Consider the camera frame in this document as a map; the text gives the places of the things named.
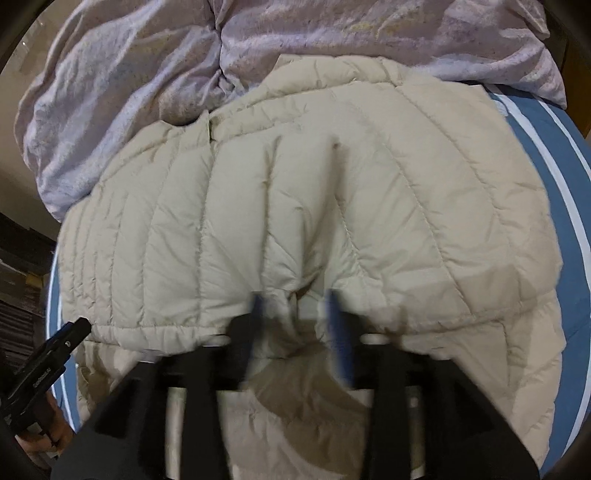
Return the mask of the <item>left hand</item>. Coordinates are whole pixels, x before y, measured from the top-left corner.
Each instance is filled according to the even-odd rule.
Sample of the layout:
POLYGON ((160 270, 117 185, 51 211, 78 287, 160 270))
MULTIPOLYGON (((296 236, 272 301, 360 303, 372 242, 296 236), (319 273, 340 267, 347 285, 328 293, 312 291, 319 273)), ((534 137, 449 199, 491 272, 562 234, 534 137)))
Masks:
POLYGON ((59 408, 55 397, 50 391, 46 393, 47 403, 53 410, 53 419, 47 433, 32 433, 25 431, 22 435, 16 435, 18 442, 29 459, 40 467, 46 464, 40 457, 41 454, 61 455, 73 440, 75 433, 66 421, 62 410, 59 408))

